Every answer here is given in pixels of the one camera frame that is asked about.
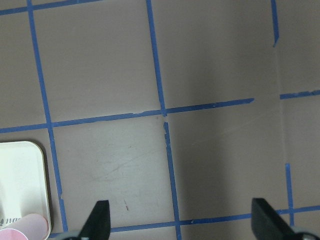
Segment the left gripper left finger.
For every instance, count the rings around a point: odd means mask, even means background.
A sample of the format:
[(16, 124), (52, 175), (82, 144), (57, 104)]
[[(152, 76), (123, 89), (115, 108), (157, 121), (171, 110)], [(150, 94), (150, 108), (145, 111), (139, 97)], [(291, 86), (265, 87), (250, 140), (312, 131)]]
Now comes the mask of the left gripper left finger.
[(110, 203), (99, 200), (78, 234), (80, 240), (108, 240), (111, 234)]

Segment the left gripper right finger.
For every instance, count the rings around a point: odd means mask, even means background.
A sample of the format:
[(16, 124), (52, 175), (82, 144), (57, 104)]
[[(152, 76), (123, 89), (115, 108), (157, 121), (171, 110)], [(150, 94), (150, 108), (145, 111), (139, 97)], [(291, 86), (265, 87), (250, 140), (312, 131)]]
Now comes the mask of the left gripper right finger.
[(251, 230), (257, 240), (300, 239), (264, 198), (251, 201)]

